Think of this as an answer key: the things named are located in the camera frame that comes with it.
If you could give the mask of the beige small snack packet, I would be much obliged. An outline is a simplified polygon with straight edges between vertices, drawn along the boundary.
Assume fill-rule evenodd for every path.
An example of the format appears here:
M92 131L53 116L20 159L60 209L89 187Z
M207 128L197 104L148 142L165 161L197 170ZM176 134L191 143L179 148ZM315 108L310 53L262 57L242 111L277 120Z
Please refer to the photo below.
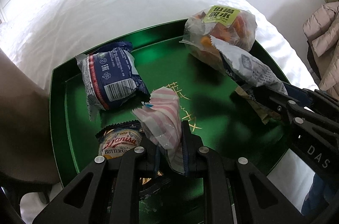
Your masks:
M239 85L236 87L235 92L238 96L244 98L248 104L254 109L258 117L261 119L263 124L267 124L269 120L281 120L280 114L276 111L268 109L268 107L258 103L256 98L254 97L254 91L251 86L240 87Z

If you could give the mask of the white blue newsprint packet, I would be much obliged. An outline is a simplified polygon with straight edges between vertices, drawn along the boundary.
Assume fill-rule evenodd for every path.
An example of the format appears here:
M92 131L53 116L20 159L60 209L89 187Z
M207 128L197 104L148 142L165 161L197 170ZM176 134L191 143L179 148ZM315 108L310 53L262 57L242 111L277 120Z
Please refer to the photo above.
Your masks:
M220 52L224 68L231 70L245 83L253 87L265 85L279 93L288 94L283 82L276 77L270 67L246 50L230 45L228 42L213 36L211 37L211 43Z

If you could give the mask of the Danisa butter cookies packet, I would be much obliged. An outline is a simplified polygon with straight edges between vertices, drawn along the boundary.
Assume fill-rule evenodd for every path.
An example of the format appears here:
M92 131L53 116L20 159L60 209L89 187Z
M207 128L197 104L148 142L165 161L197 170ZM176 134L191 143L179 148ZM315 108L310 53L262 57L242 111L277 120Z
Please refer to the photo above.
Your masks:
M129 150L140 146L143 133L138 120L108 125L95 135L99 142L98 155L108 160L121 157Z

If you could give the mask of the dried fruit clear bag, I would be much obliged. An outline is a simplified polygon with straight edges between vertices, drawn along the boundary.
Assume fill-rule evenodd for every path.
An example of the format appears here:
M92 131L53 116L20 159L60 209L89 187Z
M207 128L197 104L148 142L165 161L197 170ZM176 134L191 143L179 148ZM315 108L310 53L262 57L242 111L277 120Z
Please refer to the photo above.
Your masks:
M186 21L181 43L191 55L225 75L220 53L211 39L215 37L248 52L253 46L256 28L255 16L250 11L215 5Z

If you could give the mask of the pink striped snack packet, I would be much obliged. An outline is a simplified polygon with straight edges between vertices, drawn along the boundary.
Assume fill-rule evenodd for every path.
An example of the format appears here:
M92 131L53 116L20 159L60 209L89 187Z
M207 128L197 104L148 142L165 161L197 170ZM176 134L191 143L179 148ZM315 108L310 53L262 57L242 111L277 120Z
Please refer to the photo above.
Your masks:
M161 87L151 93L151 99L142 107L132 110L140 121L147 138L162 148L170 167L183 174L181 146L182 124L179 116L179 97L174 90Z

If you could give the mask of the blue silver snack packet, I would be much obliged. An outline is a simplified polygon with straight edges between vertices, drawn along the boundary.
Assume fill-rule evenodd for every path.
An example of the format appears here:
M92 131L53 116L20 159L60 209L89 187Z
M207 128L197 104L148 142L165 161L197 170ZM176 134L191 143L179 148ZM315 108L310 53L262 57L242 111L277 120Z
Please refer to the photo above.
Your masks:
M150 100L147 86L135 67L132 50L131 42L119 41L75 57L85 85L91 121L99 111L118 111L130 101Z

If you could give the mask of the green tray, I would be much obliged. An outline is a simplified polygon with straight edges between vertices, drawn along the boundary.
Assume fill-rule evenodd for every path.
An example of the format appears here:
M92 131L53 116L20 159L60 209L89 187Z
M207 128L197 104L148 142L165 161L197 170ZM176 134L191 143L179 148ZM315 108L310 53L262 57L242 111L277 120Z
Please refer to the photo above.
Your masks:
M280 125L262 123L236 93L236 83L195 58L182 43L185 20L122 36L133 44L136 68L149 91L162 86L180 99L181 118L205 145L225 157L244 156L265 175L286 152ZM81 70L75 59L53 70L50 92L51 138L60 181L66 186L98 153L101 128L133 120L135 100L116 112L90 120Z

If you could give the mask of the beige down jacket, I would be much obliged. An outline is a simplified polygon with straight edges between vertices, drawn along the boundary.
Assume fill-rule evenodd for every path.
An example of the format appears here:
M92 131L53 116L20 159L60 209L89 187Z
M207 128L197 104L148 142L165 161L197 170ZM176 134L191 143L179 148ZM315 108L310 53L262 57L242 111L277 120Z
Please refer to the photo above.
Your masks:
M318 87L338 99L338 2L323 4L303 24L307 60L320 79Z

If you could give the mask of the bronze black kettle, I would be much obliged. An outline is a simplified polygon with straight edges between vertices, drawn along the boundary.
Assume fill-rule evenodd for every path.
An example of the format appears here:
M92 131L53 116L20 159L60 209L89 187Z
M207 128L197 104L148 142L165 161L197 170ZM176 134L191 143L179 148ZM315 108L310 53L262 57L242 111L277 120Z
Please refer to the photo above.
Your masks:
M1 53L1 187L16 199L59 182L49 97Z

